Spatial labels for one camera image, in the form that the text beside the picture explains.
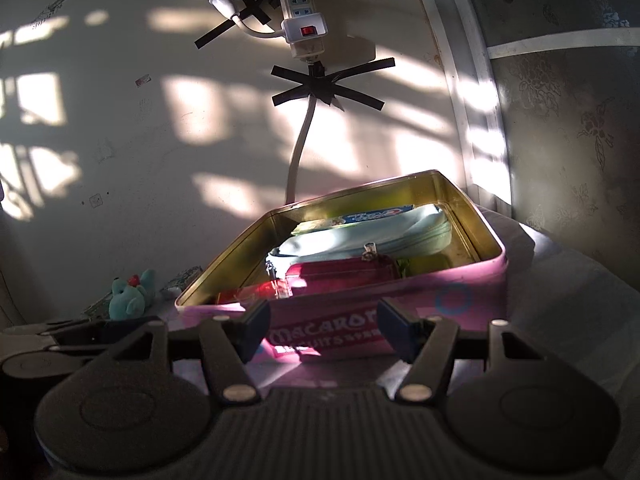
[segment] plush toy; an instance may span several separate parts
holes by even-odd
[[[109,302],[109,318],[114,320],[140,317],[156,295],[156,272],[145,270],[142,276],[128,280],[116,278],[111,284],[113,297]]]

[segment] floral wallpaper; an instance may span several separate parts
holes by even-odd
[[[472,0],[487,45],[640,27],[640,0]],[[638,47],[492,61],[517,220],[640,290]]]

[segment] pink tin box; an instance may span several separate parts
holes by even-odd
[[[492,319],[504,317],[504,246],[471,200],[435,170],[373,182],[268,212],[207,267],[176,300],[176,307],[190,324],[215,314],[242,312],[239,304],[207,303],[224,290],[267,281],[264,257],[300,222],[408,203],[435,203],[442,208],[452,225],[450,245],[434,256],[412,259],[407,278],[271,301],[265,352],[279,358],[290,354],[293,347],[313,348],[305,353],[316,359],[390,353],[376,323],[376,305],[382,297],[395,299],[420,317],[450,317],[466,330],[485,330]]]

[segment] white cable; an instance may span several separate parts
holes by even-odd
[[[240,16],[238,16],[237,14],[235,16],[232,16],[231,19],[240,28],[240,30],[242,30],[244,33],[248,34],[249,36],[253,36],[254,38],[284,37],[284,30],[276,30],[274,32],[258,32],[257,30],[253,30],[252,28],[247,27],[240,19]]]
[[[308,105],[306,106],[305,120],[302,123],[302,128],[300,128],[296,145],[293,147],[293,153],[291,153],[291,162],[289,163],[289,173],[287,175],[287,190],[284,201],[285,205],[292,204],[296,201],[296,184],[298,183],[300,157],[302,156],[302,149],[305,147],[306,135],[309,133],[311,121],[314,118],[316,101],[317,99],[315,96],[309,96]]]

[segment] power strip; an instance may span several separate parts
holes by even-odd
[[[296,59],[313,60],[324,52],[322,36],[327,34],[322,13],[314,0],[280,0],[284,20],[282,28],[287,33],[291,55]]]

